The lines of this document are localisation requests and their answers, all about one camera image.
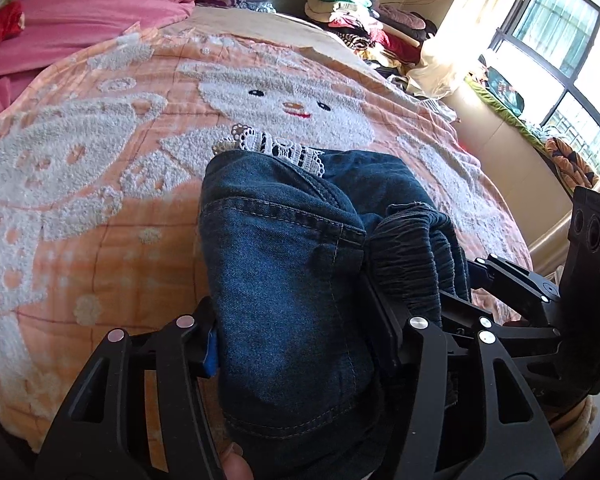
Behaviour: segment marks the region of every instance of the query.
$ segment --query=window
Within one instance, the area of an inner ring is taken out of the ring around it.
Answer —
[[[520,118],[600,174],[600,0],[518,0],[491,51],[490,64],[525,100]]]

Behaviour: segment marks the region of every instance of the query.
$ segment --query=white curtain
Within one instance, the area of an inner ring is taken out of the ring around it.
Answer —
[[[600,180],[594,189],[600,192]],[[546,276],[566,261],[569,249],[567,234],[570,223],[571,213],[530,245],[529,251],[535,272]]]
[[[440,30],[422,45],[409,76],[427,97],[454,92],[491,43],[515,0],[454,0]]]

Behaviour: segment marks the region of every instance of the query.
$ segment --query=denim fabric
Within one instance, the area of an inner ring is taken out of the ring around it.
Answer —
[[[371,275],[401,314],[442,326],[440,290],[469,300],[466,260],[449,217],[421,202],[392,205],[366,243]],[[406,316],[396,313],[404,324]]]
[[[360,480],[379,465],[391,430],[386,417],[378,424],[384,395],[354,286],[368,234],[405,209],[391,206],[432,203],[393,156],[321,159],[323,178],[235,150],[216,156],[203,182],[220,403],[257,480]],[[433,244],[450,254],[450,242]]]

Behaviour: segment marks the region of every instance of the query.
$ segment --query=stacked clothing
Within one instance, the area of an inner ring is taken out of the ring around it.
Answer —
[[[380,4],[378,7],[379,20],[410,38],[422,43],[438,33],[436,24],[426,20],[417,12],[405,12],[397,7]]]
[[[365,61],[403,75],[420,61],[420,43],[398,28],[381,23],[380,14],[372,8],[376,2],[307,0],[304,12],[312,22],[338,36]]]

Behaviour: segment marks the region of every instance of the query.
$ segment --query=silver screw head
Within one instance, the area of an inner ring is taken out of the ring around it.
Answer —
[[[493,344],[496,342],[496,336],[494,336],[488,330],[483,330],[482,332],[480,332],[478,334],[478,337],[480,338],[480,341],[482,341],[483,343],[486,343],[487,345],[490,345],[490,344]]]
[[[189,328],[190,326],[193,326],[195,322],[196,320],[193,319],[193,316],[187,314],[186,316],[180,316],[176,321],[176,325],[180,328]]]
[[[429,326],[429,321],[423,317],[416,316],[409,320],[409,324],[418,330],[424,330],[427,326]]]
[[[120,328],[114,328],[107,334],[107,339],[112,343],[117,343],[125,336],[125,331]]]

